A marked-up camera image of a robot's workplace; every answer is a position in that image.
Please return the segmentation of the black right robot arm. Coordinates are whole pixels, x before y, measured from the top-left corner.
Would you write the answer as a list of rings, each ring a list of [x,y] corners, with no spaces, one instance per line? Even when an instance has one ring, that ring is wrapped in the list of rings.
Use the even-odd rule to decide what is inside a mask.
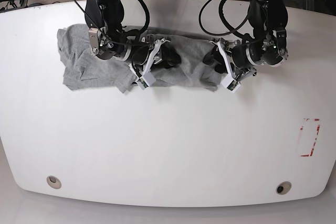
[[[86,0],[80,7],[85,17],[91,54],[101,61],[130,65],[134,70],[171,69],[181,64],[181,56],[167,37],[148,34],[150,11],[144,0],[136,0],[144,11],[144,24],[125,28],[125,10],[121,0]]]

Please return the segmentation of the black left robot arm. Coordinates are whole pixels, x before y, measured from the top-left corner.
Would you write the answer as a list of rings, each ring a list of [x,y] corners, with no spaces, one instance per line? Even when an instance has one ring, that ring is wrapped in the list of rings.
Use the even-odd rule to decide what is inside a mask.
[[[249,0],[246,17],[237,27],[224,15],[226,1],[218,6],[219,18],[228,30],[221,36],[233,34],[239,39],[235,45],[223,40],[229,66],[236,73],[245,75],[260,65],[277,67],[287,59],[288,12],[283,0]]]

